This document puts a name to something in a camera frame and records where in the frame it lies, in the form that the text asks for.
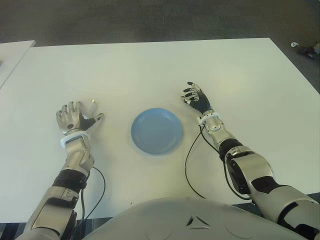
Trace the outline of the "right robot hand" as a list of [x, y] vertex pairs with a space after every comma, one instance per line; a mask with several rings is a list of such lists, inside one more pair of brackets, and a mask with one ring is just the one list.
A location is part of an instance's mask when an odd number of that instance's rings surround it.
[[194, 82], [188, 81], [187, 84], [189, 87], [183, 90], [184, 95], [180, 97], [181, 101], [202, 115], [207, 112], [213, 113], [214, 110], [204, 91]]

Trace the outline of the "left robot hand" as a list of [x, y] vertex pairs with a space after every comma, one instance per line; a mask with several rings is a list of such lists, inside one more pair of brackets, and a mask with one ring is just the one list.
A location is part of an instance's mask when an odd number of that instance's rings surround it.
[[59, 130], [64, 136], [75, 132], [87, 131], [104, 118], [103, 113], [85, 118], [80, 101], [74, 103], [70, 101], [68, 105], [63, 105], [61, 110], [56, 112], [56, 120]]

